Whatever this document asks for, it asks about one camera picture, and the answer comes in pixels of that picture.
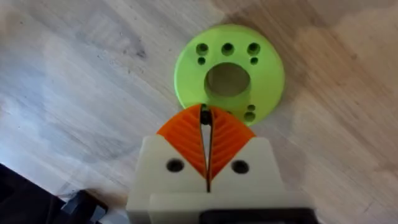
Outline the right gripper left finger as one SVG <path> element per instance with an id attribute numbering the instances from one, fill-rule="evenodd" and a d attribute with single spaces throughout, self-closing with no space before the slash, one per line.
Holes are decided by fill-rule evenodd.
<path id="1" fill-rule="evenodd" d="M 188 107 L 143 139 L 126 204 L 129 216 L 147 216 L 155 194 L 207 192 L 200 115 L 201 104 Z"/>

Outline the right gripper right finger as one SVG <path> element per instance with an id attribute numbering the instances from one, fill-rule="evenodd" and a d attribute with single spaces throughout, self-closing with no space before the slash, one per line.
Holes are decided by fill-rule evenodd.
<path id="1" fill-rule="evenodd" d="M 270 142 L 238 118 L 211 108 L 208 183 L 211 193 L 266 193 L 285 190 Z"/>

